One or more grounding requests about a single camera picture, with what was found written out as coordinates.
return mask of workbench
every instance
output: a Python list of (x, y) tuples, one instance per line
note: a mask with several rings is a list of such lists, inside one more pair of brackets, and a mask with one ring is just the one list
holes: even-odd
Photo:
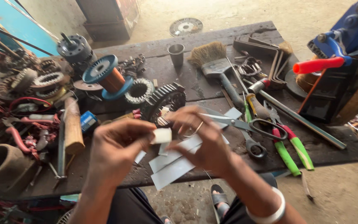
[[(167, 48), (172, 44), (183, 44), (185, 46), (184, 56), (186, 58), (190, 55), (190, 51), (194, 47), (198, 47), (212, 41), (221, 41), (227, 45), (227, 55), (229, 59), (234, 61), (234, 57), (240, 56), (240, 53), (236, 52), (236, 50), (232, 48), (233, 39), (238, 36), (252, 36), (252, 38), (276, 45), (284, 41), (273, 22), (269, 21), (236, 28), (204, 32), (185, 37), (107, 47), (96, 49), (95, 52), (98, 57), (115, 54), (119, 60), (128, 59), (129, 56), (137, 57), (138, 54), (144, 54), (146, 57), (146, 71), (140, 77), (144, 77), (149, 80), (157, 79), (158, 86), (163, 86), (172, 82), (181, 84), (186, 88), (185, 92), (187, 105), (198, 104), (221, 113), (225, 113), (230, 109), (230, 106), (222, 94), (222, 86), (219, 81), (216, 79), (206, 79), (201, 70), (196, 70), (186, 60), (181, 68), (175, 69), (167, 52)], [(293, 63), (296, 61), (296, 57), (293, 57), (289, 63), (289, 67), (291, 68)], [(237, 85), (238, 93), (242, 93), (241, 86), (236, 78), (233, 75), (228, 75), (228, 78), (233, 84)], [(286, 90), (268, 91), (268, 93), (294, 111), (297, 111), (301, 105), (301, 101), (294, 98)], [(103, 121), (111, 120), (125, 113), (125, 108), (120, 107), (119, 104), (119, 101), (98, 102), (93, 100), (93, 102), (89, 101), (88, 105), (80, 104), (80, 107), (82, 113), (90, 110), (93, 114), (97, 115), (99, 120)], [(287, 116), (282, 111), (278, 110), (278, 113), (281, 117), (281, 121), (283, 121), (285, 125), (289, 126), (301, 139), (315, 167), (358, 162), (358, 139), (347, 127), (322, 127), (331, 135), (347, 144), (347, 148), (345, 150), (340, 150), (330, 145), (322, 137)], [(263, 161), (256, 161), (247, 155), (245, 140), (239, 130), (233, 127), (228, 127), (224, 131), (223, 135), (230, 142), (229, 146), (231, 149), (241, 155), (242, 158), (256, 172), (265, 173), (286, 169), (286, 166), (280, 155), (277, 153), (272, 140), (263, 138), (259, 134), (253, 134), (253, 139), (261, 142), (261, 144), (265, 146), (268, 151), (268, 156)], [(54, 191), (52, 190), (52, 187), (55, 185), (56, 179), (54, 178), (54, 174), (51, 169), (48, 166), (45, 166), (38, 176), (35, 185), (30, 187), (28, 191), (23, 191), (22, 194), (13, 197), (3, 197), (3, 199), (26, 200), (79, 193), (87, 176), (91, 142), (92, 135), (84, 135), (86, 150), (83, 153), (76, 155), (76, 158), (72, 161), (72, 164), (67, 172), (67, 180), (60, 183)], [(299, 168), (303, 167), (299, 156), (290, 142), (285, 140), (284, 144), (295, 164)], [(157, 153), (158, 146), (154, 146), (149, 150), (147, 155), (139, 164), (134, 163), (132, 171), (125, 177), (119, 187), (131, 188), (153, 185), (153, 181), (150, 177), (153, 173), (148, 162), (157, 156)], [(57, 158), (52, 160), (52, 164), (55, 167), (57, 166)], [(216, 178), (216, 176), (214, 176), (211, 172), (209, 172), (209, 175), (212, 178)], [(204, 179), (209, 179), (208, 174), (204, 172), (204, 170), (196, 168), (177, 179), (175, 182), (200, 181)]]

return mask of leg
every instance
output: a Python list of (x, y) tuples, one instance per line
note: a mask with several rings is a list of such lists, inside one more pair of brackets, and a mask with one ring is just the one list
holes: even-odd
[(117, 189), (107, 224), (163, 224), (139, 188)]
[[(264, 179), (268, 184), (273, 187), (277, 187), (277, 182), (274, 176), (271, 173), (262, 173), (260, 177)], [(242, 224), (254, 224), (255, 222), (252, 221), (246, 212), (246, 207), (240, 201), (238, 197), (235, 197), (229, 210), (226, 212), (226, 215), (222, 219), (222, 224), (235, 224), (235, 223), (242, 223)]]

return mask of wooden table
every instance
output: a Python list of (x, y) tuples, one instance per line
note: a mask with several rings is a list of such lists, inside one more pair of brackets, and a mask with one ring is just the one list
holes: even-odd
[[(276, 45), (284, 41), (274, 24), (269, 21), (185, 37), (107, 47), (97, 49), (95, 52), (99, 57), (107, 54), (115, 54), (119, 59), (127, 59), (129, 56), (137, 57), (138, 54), (144, 54), (146, 57), (145, 65), (147, 70), (142, 77), (149, 80), (157, 79), (159, 86), (177, 82), (186, 88), (187, 104), (198, 104), (225, 113), (230, 109), (230, 106), (221, 92), (222, 87), (220, 83), (214, 79), (206, 79), (201, 71), (194, 69), (186, 60), (180, 69), (174, 69), (167, 48), (172, 44), (183, 44), (185, 46), (186, 58), (189, 56), (192, 48), (217, 40), (227, 44), (227, 55), (233, 60), (235, 56), (240, 56), (240, 54), (232, 48), (233, 39), (237, 36), (250, 35), (255, 39)], [(292, 67), (296, 61), (297, 59), (294, 57), (290, 61), (290, 67)], [(232, 75), (228, 78), (233, 84), (238, 86), (238, 92), (241, 93), (241, 86), (236, 78)], [(270, 91), (269, 94), (295, 111), (301, 105), (301, 101), (295, 99), (286, 90)], [(96, 102), (91, 99), (87, 99), (86, 101), (87, 103), (80, 104), (82, 112), (90, 110), (102, 121), (115, 118), (124, 113), (122, 111), (124, 107), (119, 106), (122, 104), (120, 101)], [(315, 167), (358, 162), (358, 139), (350, 129), (346, 127), (325, 128), (330, 134), (347, 144), (345, 150), (339, 150), (280, 110), (278, 110), (278, 112), (281, 121), (288, 125), (302, 140)], [(267, 158), (263, 161), (255, 161), (247, 155), (244, 147), (245, 140), (239, 130), (228, 127), (224, 135), (230, 142), (231, 149), (241, 155), (256, 172), (265, 173), (286, 169), (280, 155), (276, 152), (272, 140), (262, 138), (259, 134), (253, 135), (253, 139), (261, 142), (268, 151)], [(38, 176), (34, 187), (28, 191), (23, 191), (20, 195), (9, 198), (5, 197), (4, 199), (24, 200), (79, 193), (86, 179), (89, 166), (91, 138), (92, 136), (84, 136), (86, 150), (76, 156), (69, 168), (67, 174), (68, 179), (62, 182), (55, 191), (52, 190), (52, 187), (56, 183), (56, 180), (50, 168), (45, 166)], [(303, 167), (301, 160), (290, 142), (285, 140), (284, 143), (296, 165)], [(153, 181), (150, 177), (152, 171), (148, 162), (157, 155), (157, 152), (158, 149), (154, 147), (139, 164), (134, 163), (132, 171), (125, 177), (120, 187), (129, 188), (153, 185)], [(54, 166), (57, 165), (56, 161), (57, 158), (52, 160)], [(194, 169), (177, 179), (176, 182), (199, 181), (204, 179), (209, 179), (208, 175), (203, 170)]]

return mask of blue machine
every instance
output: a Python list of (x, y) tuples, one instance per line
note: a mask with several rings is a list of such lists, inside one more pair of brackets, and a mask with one ring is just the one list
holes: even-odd
[(295, 73), (311, 73), (351, 65), (352, 58), (347, 54), (358, 50), (358, 2), (348, 9), (329, 32), (317, 35), (307, 46), (319, 58), (327, 58), (327, 60), (297, 63), (294, 66)]

